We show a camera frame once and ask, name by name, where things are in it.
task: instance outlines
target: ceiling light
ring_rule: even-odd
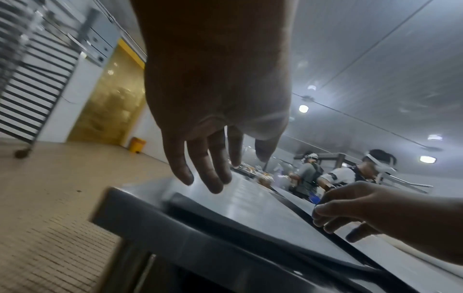
[[[442,140],[442,136],[440,136],[438,134],[430,134],[428,136],[428,140]]]
[[[427,164],[434,164],[436,162],[436,158],[422,155],[420,157],[420,161],[422,161],[423,163],[427,163]]]
[[[302,113],[307,113],[308,110],[309,110],[309,107],[306,105],[299,106],[299,111],[301,111]]]

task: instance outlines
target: yellow trash can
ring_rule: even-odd
[[[141,150],[143,150],[143,147],[145,146],[145,144],[146,144],[146,140],[142,140],[142,139],[133,137],[130,140],[129,152],[131,152],[131,153],[140,153]]]

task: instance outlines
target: gold-tinted door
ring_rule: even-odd
[[[137,58],[119,42],[68,140],[122,143],[145,105],[144,64]]]

